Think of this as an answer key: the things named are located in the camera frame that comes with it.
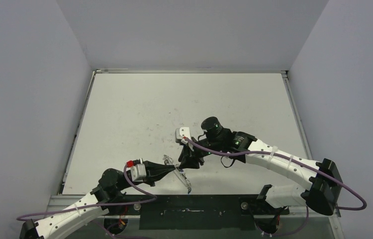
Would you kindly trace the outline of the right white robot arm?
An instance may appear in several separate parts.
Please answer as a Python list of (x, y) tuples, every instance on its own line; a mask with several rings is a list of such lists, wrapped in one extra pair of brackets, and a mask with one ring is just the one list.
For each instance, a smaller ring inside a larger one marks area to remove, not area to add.
[(176, 142), (183, 147), (178, 159), (181, 169), (199, 169), (211, 154), (257, 165), (294, 182), (281, 187), (265, 185), (257, 199), (260, 212), (307, 206), (319, 214), (333, 215), (343, 183), (334, 161), (325, 158), (320, 162), (286, 153), (251, 134), (224, 128), (217, 117), (206, 118), (201, 129), (205, 136), (201, 140), (192, 137), (189, 127), (176, 129)]

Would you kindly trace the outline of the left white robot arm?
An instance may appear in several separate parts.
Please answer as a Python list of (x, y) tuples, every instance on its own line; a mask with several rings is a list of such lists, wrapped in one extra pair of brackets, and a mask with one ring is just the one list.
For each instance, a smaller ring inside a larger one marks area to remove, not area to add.
[[(123, 208), (153, 202), (157, 196), (141, 188), (151, 187), (177, 169), (142, 159), (128, 161), (123, 170), (105, 170), (91, 192), (60, 211), (33, 213), (17, 217), (22, 221), (21, 239), (64, 239), (82, 226), (106, 214), (119, 214)], [(41, 215), (42, 219), (33, 219)]]

